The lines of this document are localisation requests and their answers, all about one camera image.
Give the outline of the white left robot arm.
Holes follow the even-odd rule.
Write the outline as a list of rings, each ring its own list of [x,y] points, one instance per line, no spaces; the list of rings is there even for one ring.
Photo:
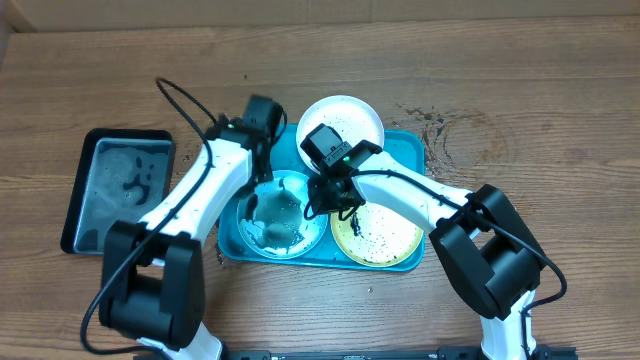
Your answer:
[[[101,289],[87,309],[136,340],[151,359],[218,359],[222,342],[203,323],[202,247],[241,189],[272,177],[270,154],[287,123],[283,107],[253,95],[239,118],[220,117],[198,134],[202,148],[171,193],[136,222],[108,230]]]

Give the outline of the yellow rimmed plate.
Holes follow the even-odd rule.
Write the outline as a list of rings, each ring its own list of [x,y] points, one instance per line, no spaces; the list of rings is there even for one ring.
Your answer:
[[[358,208],[347,220],[330,217],[338,247],[355,262],[389,267],[407,260],[422,243],[424,232],[394,211],[374,203]]]

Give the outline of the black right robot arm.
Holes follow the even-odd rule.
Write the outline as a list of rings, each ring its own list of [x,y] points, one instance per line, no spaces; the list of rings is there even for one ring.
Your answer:
[[[547,259],[499,189],[440,184],[367,140],[350,145],[320,124],[299,143],[317,168],[305,214],[347,218],[373,203],[427,232],[458,296],[481,318],[488,359],[529,359],[536,342],[528,312]]]

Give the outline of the white plate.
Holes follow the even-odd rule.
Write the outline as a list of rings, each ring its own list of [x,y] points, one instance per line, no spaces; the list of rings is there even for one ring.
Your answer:
[[[305,165],[319,173],[309,156],[302,150],[301,142],[318,125],[324,124],[337,131],[343,141],[355,146],[367,140],[384,146],[384,127],[379,115],[366,102],[348,95],[333,95],[318,100],[302,115],[296,130],[298,153]]]

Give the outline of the light blue plate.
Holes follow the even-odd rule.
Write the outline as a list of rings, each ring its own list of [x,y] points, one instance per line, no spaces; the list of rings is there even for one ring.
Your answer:
[[[239,198],[236,223],[245,243],[259,256],[290,260],[309,252],[322,238],[328,217],[308,220],[309,177],[293,170],[276,170],[273,179]]]

